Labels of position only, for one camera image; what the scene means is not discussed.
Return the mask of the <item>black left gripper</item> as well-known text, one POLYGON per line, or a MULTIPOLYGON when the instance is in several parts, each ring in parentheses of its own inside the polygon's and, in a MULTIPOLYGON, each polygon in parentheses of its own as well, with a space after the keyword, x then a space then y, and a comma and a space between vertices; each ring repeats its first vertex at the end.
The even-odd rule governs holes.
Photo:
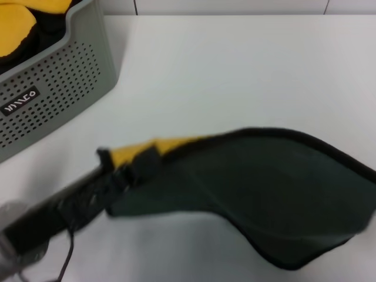
MULTIPOLYGON (((16 253, 27 253, 68 230, 87 226, 118 197, 114 165, 108 150, 98 150, 100 166, 50 198, 32 207, 9 223, 1 237, 16 253)), ((156 146, 136 155, 128 166, 130 184, 141 184, 155 177, 162 167, 156 146)))

